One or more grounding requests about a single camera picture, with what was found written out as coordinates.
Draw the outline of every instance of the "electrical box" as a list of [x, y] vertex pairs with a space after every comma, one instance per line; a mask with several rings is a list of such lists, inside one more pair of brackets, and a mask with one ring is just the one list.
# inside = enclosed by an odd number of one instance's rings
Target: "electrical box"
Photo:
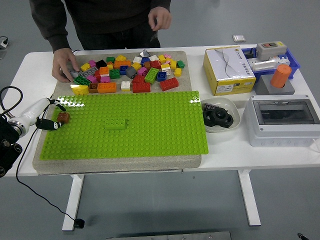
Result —
[[255, 95], [243, 112], [254, 147], [306, 147], [320, 138], [320, 120], [307, 95]]

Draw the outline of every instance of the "yellow lego brick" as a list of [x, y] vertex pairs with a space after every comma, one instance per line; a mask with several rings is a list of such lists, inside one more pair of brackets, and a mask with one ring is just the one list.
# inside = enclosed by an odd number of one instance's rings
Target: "yellow lego brick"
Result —
[[172, 60], [171, 61], [171, 69], [176, 69], [177, 68], [177, 61], [175, 61], [175, 60]]
[[174, 75], [176, 76], [176, 77], [181, 77], [181, 73], [182, 73], [182, 69], [181, 68], [176, 68], [175, 70], [174, 70]]
[[162, 64], [161, 65], [161, 69], [166, 69], [166, 68], [170, 68], [169, 64]]
[[164, 64], [165, 62], [166, 62], [166, 58], [165, 58], [165, 56], [163, 56], [163, 55], [159, 55], [159, 61], [162, 63], [162, 64]]
[[85, 71], [89, 70], [91, 67], [90, 67], [89, 63], [85, 63], [80, 68], [81, 68], [82, 72], [85, 72]]
[[107, 64], [106, 66], [109, 68], [109, 70], [113, 70], [114, 69], [114, 66], [112, 64]]
[[137, 63], [137, 62], [134, 62], [134, 63], [131, 65], [131, 67], [134, 67], [134, 69], [135, 69], [136, 71], [138, 71], [142, 66], [141, 66], [141, 64], [139, 64], [139, 63]]
[[87, 86], [87, 85], [71, 84], [70, 87], [71, 87], [72, 92], [75, 95], [88, 95], [89, 94], [89, 86]]
[[116, 61], [125, 61], [127, 58], [125, 56], [119, 55], [115, 58]]

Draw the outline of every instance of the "table leg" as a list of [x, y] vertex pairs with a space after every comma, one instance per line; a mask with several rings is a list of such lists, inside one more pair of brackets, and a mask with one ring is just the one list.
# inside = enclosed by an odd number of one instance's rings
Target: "table leg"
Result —
[[[68, 205], [66, 207], [65, 212], [69, 214], [72, 218], [76, 219], [85, 175], [78, 174], [78, 175], [71, 175], [71, 177], [73, 177], [73, 181], [72, 181], [71, 191], [69, 195]], [[62, 231], [73, 231], [73, 230], [74, 230], [74, 221], [70, 217], [65, 215]]]
[[250, 172], [249, 169], [238, 170], [244, 205], [245, 205], [249, 225], [261, 226], [258, 208], [256, 204], [254, 191], [251, 185], [249, 172]]

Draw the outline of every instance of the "cardboard box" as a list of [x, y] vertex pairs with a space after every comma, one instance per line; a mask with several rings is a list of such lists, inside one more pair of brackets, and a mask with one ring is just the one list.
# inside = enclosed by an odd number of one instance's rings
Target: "cardboard box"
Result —
[[240, 46], [205, 50], [203, 67], [215, 96], [249, 93], [256, 82]]

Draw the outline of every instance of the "black cable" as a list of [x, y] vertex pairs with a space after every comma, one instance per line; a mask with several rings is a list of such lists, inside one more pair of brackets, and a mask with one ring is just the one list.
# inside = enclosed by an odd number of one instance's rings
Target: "black cable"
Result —
[[60, 209], [58, 206], [52, 204], [48, 199], [46, 199], [44, 196], [42, 196], [42, 195], [40, 195], [39, 193], [37, 193], [37, 192], [36, 192], [35, 190], [33, 190], [30, 186], [28, 186], [28, 185], [25, 184], [24, 182], [20, 181], [19, 178], [18, 178], [18, 172], [19, 172], [20, 164], [21, 164], [22, 159], [24, 158], [25, 153], [27, 152], [27, 149], [28, 149], [28, 147], [29, 147], [29, 144], [31, 143], [31, 140], [32, 140], [32, 138], [33, 138], [33, 136], [35, 135], [35, 133], [36, 133], [37, 130], [38, 130], [38, 128], [36, 128], [36, 129], [34, 130], [34, 132], [32, 133], [32, 135], [31, 135], [31, 137], [30, 137], [30, 139], [29, 139], [28, 144], [27, 144], [26, 147], [25, 147], [25, 150], [24, 150], [24, 152], [23, 152], [23, 154], [22, 154], [22, 157], [21, 157], [21, 159], [20, 159], [20, 161], [19, 161], [19, 163], [18, 163], [18, 166], [17, 166], [17, 168], [16, 168], [15, 178], [16, 178], [16, 180], [18, 181], [18, 183], [26, 186], [26, 187], [27, 187], [28, 189], [30, 189], [34, 194], [36, 194], [36, 195], [39, 196], [40, 198], [46, 200], [51, 206], [53, 206], [53, 207], [55, 207], [56, 209], [58, 209], [58, 210], [60, 211], [60, 213], [67, 215], [69, 218], [71, 218], [71, 219], [75, 222], [76, 220], [73, 219], [68, 213], [66, 213], [66, 212], [64, 212], [64, 211], [61, 211], [61, 209]]
[[[6, 110], [6, 108], [5, 108], [5, 106], [4, 106], [4, 103], [3, 103], [3, 100], [2, 100], [2, 93], [3, 93], [4, 90], [6, 90], [6, 89], [15, 89], [15, 90], [18, 90], [19, 93], [20, 93], [20, 99], [19, 99], [19, 101], [18, 101], [15, 105], [13, 105], [11, 108], [9, 108], [9, 109], [7, 109], [7, 110]], [[6, 113], [10, 112], [12, 109], [14, 109], [16, 106], [18, 106], [18, 105], [21, 103], [23, 97], [24, 97], [24, 94], [23, 94], [22, 91], [21, 91], [19, 88], [17, 88], [16, 86], [6, 86], [6, 87], [2, 88], [2, 89], [0, 90], [0, 105], [1, 105], [1, 108], [2, 108], [2, 110], [3, 110], [3, 113], [0, 114], [0, 117], [4, 116]]]

